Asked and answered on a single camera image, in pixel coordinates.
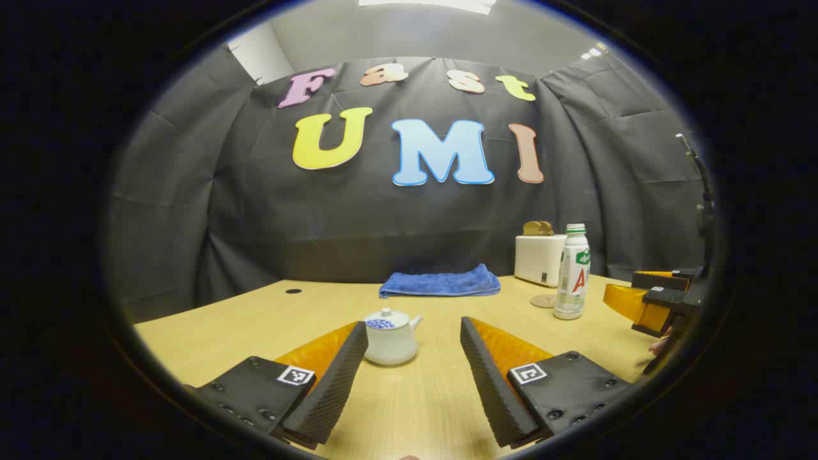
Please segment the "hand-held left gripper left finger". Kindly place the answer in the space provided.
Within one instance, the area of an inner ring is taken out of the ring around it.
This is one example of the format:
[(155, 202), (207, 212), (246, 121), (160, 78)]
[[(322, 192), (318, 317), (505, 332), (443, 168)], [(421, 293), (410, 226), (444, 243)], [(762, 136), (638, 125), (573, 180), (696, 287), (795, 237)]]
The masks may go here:
[(353, 321), (269, 360), (249, 356), (211, 381), (184, 389), (263, 436), (307, 449), (326, 443), (368, 347)]

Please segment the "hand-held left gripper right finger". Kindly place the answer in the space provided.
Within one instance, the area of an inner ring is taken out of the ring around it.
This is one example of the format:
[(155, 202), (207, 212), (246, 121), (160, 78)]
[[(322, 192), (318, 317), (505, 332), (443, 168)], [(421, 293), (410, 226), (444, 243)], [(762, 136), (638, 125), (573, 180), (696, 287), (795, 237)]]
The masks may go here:
[(552, 355), (473, 317), (461, 319), (459, 342), (500, 447), (572, 430), (631, 390), (630, 382), (577, 351)]

